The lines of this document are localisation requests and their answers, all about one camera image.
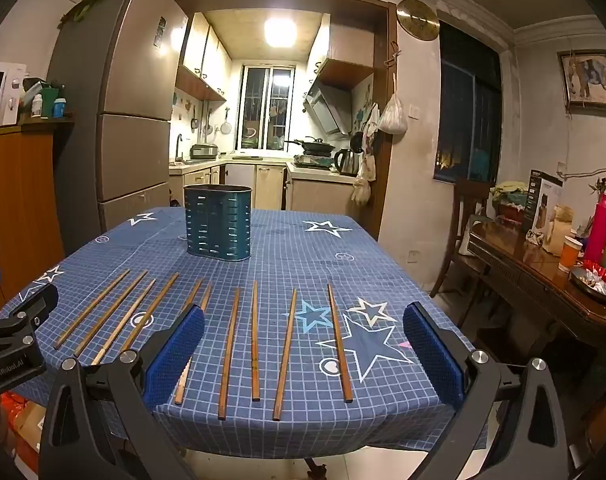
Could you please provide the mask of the kitchen window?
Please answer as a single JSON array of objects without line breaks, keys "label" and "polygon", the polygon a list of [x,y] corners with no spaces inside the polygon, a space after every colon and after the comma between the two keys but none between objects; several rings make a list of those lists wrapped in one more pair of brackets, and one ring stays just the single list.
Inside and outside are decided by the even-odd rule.
[{"label": "kitchen window", "polygon": [[286,152],[290,140],[294,82],[294,65],[242,66],[238,150]]}]

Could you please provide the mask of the orange wooden cabinet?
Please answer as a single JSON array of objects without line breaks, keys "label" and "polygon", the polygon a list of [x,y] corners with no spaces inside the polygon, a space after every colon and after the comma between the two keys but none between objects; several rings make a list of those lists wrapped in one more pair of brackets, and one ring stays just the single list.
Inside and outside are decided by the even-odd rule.
[{"label": "orange wooden cabinet", "polygon": [[54,165],[73,125],[35,119],[0,127],[0,310],[62,273]]}]

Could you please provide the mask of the blue star-pattern tablecloth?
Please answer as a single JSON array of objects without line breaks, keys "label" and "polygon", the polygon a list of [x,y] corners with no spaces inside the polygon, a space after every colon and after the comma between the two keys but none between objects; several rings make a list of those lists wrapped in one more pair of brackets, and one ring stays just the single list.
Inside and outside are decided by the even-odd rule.
[{"label": "blue star-pattern tablecloth", "polygon": [[[120,353],[169,278],[179,278],[144,326],[136,344],[174,322],[198,278],[194,300],[213,284],[204,313],[184,402],[170,396],[155,416],[184,448],[251,458],[338,455],[363,446],[426,451],[452,418],[440,402],[403,330],[408,304],[420,302],[440,327],[452,321],[351,218],[335,214],[256,210],[251,214],[251,255],[241,262],[192,256],[179,208],[156,208],[90,240],[58,264],[53,282],[59,302],[36,334],[47,368],[18,387],[24,398],[46,404],[61,362],[120,293],[144,270],[128,295],[82,352],[90,363],[120,318],[152,278],[156,282],[101,360]],[[62,333],[98,293],[130,272],[74,330]],[[252,401],[252,288],[258,283],[260,400]],[[352,383],[345,403],[336,358],[327,284],[331,284]],[[218,419],[222,363],[234,291],[241,289],[234,336],[227,415]],[[297,289],[294,331],[281,419],[272,419],[292,290]]]}]

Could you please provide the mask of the teal perforated utensil holder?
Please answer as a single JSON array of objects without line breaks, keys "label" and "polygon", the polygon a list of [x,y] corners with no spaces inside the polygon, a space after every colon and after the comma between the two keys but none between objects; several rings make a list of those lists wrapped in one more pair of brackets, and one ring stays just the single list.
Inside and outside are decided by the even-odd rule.
[{"label": "teal perforated utensil holder", "polygon": [[248,186],[241,185],[186,186],[188,253],[232,262],[250,258],[251,193]]}]

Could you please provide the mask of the orange paper cup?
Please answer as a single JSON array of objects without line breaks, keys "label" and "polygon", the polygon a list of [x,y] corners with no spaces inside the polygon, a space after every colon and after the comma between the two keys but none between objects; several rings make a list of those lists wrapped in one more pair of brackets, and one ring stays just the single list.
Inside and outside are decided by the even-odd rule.
[{"label": "orange paper cup", "polygon": [[578,255],[583,248],[583,243],[575,237],[565,235],[561,250],[558,267],[562,272],[568,273],[576,265]]}]

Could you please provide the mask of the black white product box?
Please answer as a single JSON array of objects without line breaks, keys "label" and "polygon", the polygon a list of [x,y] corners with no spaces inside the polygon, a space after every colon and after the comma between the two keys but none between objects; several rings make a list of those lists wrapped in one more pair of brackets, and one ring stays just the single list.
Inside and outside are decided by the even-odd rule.
[{"label": "black white product box", "polygon": [[554,218],[554,210],[559,203],[563,182],[546,174],[542,170],[533,169],[528,180],[527,196],[522,233],[546,235],[550,222]]}]

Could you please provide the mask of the stainless electric kettle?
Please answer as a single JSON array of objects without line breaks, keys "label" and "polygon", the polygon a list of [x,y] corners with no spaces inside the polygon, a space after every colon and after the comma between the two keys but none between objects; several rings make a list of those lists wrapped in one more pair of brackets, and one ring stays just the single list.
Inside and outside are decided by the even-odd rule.
[{"label": "stainless electric kettle", "polygon": [[360,154],[350,148],[342,148],[334,154],[334,166],[339,174],[356,177],[360,168]]}]

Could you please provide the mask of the dark window with curtain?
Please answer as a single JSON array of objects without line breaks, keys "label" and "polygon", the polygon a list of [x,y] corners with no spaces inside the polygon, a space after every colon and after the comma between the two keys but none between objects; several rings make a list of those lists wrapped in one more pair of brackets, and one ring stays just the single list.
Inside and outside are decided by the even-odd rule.
[{"label": "dark window with curtain", "polygon": [[440,124],[434,178],[494,184],[500,159],[502,85],[498,53],[440,25]]}]

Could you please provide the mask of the white bottle on cabinet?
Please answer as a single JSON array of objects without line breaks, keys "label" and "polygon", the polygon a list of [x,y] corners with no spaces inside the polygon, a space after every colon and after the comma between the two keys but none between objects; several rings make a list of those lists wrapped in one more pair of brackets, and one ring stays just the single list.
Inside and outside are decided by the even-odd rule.
[{"label": "white bottle on cabinet", "polygon": [[43,102],[44,100],[42,99],[42,95],[40,93],[37,93],[36,96],[33,97],[32,106],[30,107],[31,118],[41,118]]}]

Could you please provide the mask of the blue lidded jar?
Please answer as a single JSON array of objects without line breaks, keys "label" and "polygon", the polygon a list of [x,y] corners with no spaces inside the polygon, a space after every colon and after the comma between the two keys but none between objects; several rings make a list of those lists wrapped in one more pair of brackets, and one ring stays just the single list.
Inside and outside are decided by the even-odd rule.
[{"label": "blue lidded jar", "polygon": [[66,99],[56,98],[53,102],[51,116],[56,119],[63,118],[65,115]]}]

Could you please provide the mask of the green container on cabinet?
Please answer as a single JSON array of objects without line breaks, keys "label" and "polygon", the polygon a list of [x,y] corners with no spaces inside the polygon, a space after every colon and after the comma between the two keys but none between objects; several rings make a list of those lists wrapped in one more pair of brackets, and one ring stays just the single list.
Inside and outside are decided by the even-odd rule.
[{"label": "green container on cabinet", "polygon": [[53,118],[54,102],[56,102],[56,99],[59,97],[59,89],[56,87],[43,88],[40,95],[42,99],[41,117]]}]

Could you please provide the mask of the white microwave oven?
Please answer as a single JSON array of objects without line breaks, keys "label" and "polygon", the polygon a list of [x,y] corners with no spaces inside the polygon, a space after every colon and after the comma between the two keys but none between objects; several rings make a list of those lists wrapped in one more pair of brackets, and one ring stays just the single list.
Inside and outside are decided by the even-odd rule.
[{"label": "white microwave oven", "polygon": [[0,62],[0,127],[18,122],[26,66]]}]

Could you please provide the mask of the range hood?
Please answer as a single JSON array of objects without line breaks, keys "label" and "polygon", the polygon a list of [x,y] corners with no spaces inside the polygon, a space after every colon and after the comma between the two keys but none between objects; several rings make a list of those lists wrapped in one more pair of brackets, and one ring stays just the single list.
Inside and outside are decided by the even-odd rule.
[{"label": "range hood", "polygon": [[304,110],[324,134],[352,133],[352,95],[314,82],[304,97]]}]

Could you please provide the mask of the framed elephant picture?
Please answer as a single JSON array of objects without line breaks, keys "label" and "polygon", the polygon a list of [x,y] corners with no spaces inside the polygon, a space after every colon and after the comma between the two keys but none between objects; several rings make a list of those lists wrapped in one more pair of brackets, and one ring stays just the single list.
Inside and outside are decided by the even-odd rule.
[{"label": "framed elephant picture", "polygon": [[568,50],[557,54],[565,109],[606,114],[606,50]]}]

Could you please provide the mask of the round gold wall clock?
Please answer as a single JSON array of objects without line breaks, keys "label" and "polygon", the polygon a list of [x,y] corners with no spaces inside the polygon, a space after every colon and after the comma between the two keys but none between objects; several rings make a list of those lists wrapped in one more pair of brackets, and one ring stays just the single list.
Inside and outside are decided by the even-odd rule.
[{"label": "round gold wall clock", "polygon": [[416,39],[433,41],[440,34],[436,12],[421,0],[402,0],[396,6],[396,16],[402,29]]}]

